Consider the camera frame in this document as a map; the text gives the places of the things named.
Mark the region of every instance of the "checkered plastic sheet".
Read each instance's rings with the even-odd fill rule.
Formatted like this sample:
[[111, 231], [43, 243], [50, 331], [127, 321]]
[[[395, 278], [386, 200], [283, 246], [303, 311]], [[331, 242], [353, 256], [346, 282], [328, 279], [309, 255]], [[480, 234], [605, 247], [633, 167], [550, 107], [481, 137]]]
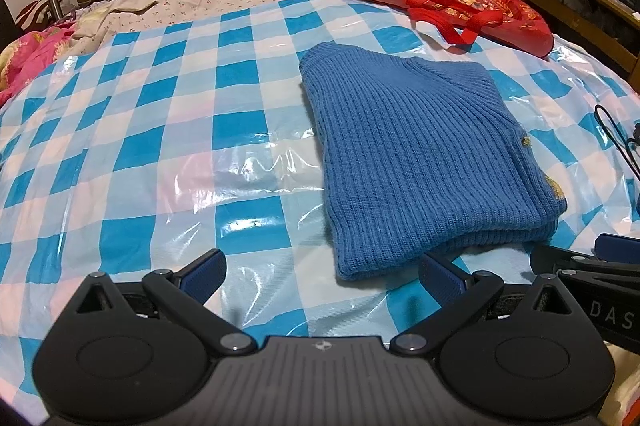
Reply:
[[[418, 29], [356, 0], [288, 0], [119, 34], [45, 70], [0, 116], [2, 397], [34, 422], [44, 417], [31, 361], [97, 269], [136, 280], [219, 247], [228, 274], [207, 305], [259, 340], [388, 341], [436, 310], [414, 270], [335, 279], [321, 150], [298, 71], [322, 41], [479, 62], [566, 194], [552, 243], [590, 252], [601, 232], [640, 229], [631, 173], [592, 115], [601, 102], [632, 129], [640, 101], [628, 85], [563, 40], [545, 61], [484, 38], [451, 48], [432, 26]], [[526, 282], [526, 249], [466, 250], [457, 262]]]

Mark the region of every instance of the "blue and white checkered tablecloth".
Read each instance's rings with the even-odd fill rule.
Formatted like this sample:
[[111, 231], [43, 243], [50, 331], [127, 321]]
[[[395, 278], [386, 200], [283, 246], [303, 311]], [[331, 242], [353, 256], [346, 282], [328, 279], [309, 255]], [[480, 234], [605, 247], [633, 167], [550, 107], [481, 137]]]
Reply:
[[[552, 243], [589, 252], [601, 232], [640, 230], [636, 183], [592, 115], [601, 102], [630, 131], [640, 101], [626, 83], [563, 40], [545, 61], [484, 38], [450, 48], [418, 29], [357, 0], [287, 0], [119, 34], [45, 70], [0, 116], [0, 395], [44, 417], [31, 361], [97, 269], [135, 280], [219, 247], [228, 275], [207, 305], [257, 338], [388, 341], [436, 310], [412, 270], [335, 279], [298, 71], [322, 41], [483, 64], [567, 196]], [[520, 245], [468, 250], [458, 264], [531, 279]]]

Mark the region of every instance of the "wooden desk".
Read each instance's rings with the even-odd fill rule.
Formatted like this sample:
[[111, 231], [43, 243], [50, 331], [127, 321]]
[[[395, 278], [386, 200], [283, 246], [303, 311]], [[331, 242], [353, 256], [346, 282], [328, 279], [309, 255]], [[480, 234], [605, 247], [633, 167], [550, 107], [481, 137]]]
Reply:
[[559, 0], [524, 0], [540, 12], [554, 32], [585, 47], [626, 79], [636, 92], [640, 92], [640, 21], [632, 16], [626, 6], [618, 2], [590, 1], [612, 13], [616, 22], [626, 24], [633, 31], [633, 41], [624, 46]]

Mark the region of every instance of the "black cable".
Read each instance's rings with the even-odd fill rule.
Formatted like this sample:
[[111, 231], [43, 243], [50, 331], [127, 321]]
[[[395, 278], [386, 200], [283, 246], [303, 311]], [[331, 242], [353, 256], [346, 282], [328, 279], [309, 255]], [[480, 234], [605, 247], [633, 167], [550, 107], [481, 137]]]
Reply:
[[[611, 130], [604, 124], [602, 118], [600, 117], [599, 110], [603, 111], [604, 114], [609, 118], [611, 125], [613, 126], [613, 128], [616, 129], [616, 133], [618, 134], [620, 141], [618, 141], [614, 137]], [[622, 155], [622, 158], [625, 160], [627, 165], [631, 168], [631, 171], [633, 172], [633, 174], [636, 176], [638, 180], [640, 180], [640, 167], [638, 166], [638, 162], [636, 161], [635, 154], [633, 153], [633, 150], [630, 147], [630, 145], [632, 144], [638, 145], [640, 143], [636, 141], [636, 139], [634, 138], [627, 138], [622, 133], [622, 131], [616, 126], [616, 123], [613, 120], [613, 117], [611, 117], [611, 114], [609, 113], [609, 111], [601, 104], [597, 104], [595, 106], [595, 108], [593, 109], [593, 116], [596, 118], [596, 121], [602, 127], [607, 137], [609, 137], [612, 143], [616, 146], [616, 148], [620, 152], [620, 155]]]

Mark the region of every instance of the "red plastic bag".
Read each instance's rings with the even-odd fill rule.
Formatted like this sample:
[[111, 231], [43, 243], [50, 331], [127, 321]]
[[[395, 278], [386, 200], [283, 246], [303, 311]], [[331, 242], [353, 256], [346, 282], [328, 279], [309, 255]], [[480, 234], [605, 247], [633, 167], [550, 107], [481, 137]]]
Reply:
[[[452, 45], [471, 45], [478, 34], [534, 56], [551, 52], [554, 37], [521, 0], [368, 0], [407, 9], [411, 19], [434, 24]], [[463, 29], [459, 34], [455, 28]]]

